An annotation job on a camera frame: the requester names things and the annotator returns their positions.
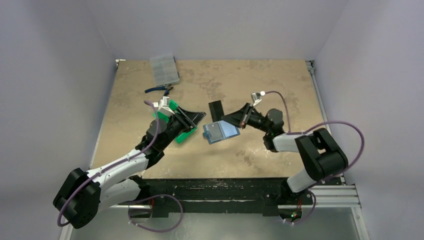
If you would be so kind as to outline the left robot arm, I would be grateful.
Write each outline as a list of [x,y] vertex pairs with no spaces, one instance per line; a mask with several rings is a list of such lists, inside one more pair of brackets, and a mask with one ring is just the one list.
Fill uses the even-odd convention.
[[156,117],[151,121],[141,142],[124,156],[94,169],[73,169],[52,202],[59,211],[57,225],[80,229],[104,208],[124,202],[146,203],[149,188],[136,173],[157,164],[170,143],[194,130],[206,115],[177,106],[167,120]]

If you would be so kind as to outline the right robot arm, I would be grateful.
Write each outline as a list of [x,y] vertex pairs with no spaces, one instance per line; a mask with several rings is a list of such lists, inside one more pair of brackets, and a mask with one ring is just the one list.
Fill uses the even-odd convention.
[[348,159],[326,128],[312,133],[289,133],[284,131],[283,112],[272,108],[265,115],[251,104],[226,114],[221,120],[240,129],[251,126],[264,132],[263,144],[273,153],[298,153],[303,168],[281,183],[280,196],[288,204],[300,198],[301,193],[316,182],[344,170]]

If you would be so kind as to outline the green plastic bin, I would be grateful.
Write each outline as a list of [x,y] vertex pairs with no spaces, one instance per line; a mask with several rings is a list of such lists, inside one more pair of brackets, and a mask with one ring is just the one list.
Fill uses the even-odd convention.
[[184,142],[196,129],[202,116],[201,112],[188,111],[169,97],[153,103],[161,131],[173,137],[178,144]]

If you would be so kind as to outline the blue card holder wallet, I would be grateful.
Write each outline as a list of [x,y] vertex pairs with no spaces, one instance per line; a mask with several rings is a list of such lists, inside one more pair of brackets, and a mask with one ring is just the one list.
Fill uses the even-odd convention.
[[220,120],[203,125],[202,135],[212,145],[239,136],[240,130],[232,124]]

